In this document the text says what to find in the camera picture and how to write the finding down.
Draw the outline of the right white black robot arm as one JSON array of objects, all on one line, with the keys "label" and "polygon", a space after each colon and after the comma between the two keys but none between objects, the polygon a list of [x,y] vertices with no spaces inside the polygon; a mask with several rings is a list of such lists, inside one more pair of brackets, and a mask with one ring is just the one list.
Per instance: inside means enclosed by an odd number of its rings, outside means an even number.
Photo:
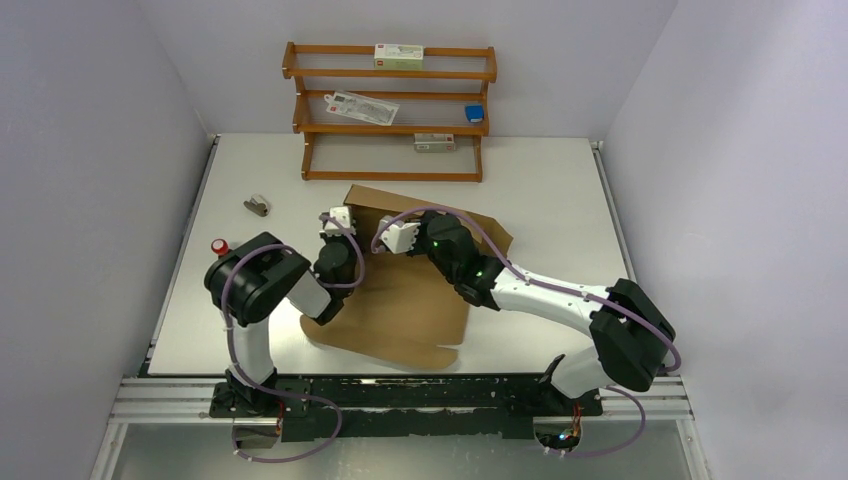
[{"label": "right white black robot arm", "polygon": [[635,282],[587,286],[537,275],[497,249],[481,252],[450,213],[428,211],[415,224],[412,254],[426,255],[468,304],[531,314],[590,339],[585,349],[550,363],[539,389],[548,412],[565,413],[579,396],[602,387],[645,392],[659,373],[680,367],[673,327]]}]

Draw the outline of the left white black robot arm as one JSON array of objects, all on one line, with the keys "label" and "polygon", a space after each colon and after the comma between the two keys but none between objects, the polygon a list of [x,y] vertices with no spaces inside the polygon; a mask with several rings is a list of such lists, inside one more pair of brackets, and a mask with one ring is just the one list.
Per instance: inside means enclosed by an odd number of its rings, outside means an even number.
[{"label": "left white black robot arm", "polygon": [[287,299],[300,313],[319,325],[342,310],[361,281],[357,276],[361,249],[355,234],[320,235],[324,246],[318,259],[307,258],[262,232],[239,246],[216,238],[210,248],[217,260],[203,284],[213,305],[228,314],[228,340],[235,367],[226,371],[233,402],[249,414],[261,416],[277,404],[277,370],[271,359],[269,320]]}]

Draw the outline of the brown cardboard box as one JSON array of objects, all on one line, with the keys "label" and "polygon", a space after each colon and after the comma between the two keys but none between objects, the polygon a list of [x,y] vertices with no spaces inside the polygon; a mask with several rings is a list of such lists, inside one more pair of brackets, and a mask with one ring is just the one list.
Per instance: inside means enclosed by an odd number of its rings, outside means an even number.
[{"label": "brown cardboard box", "polygon": [[316,343],[417,370],[444,370],[458,359],[470,306],[425,257],[372,254],[379,220],[425,206],[425,201],[362,185],[344,199],[353,210],[365,255],[365,280],[324,326],[301,317]]}]

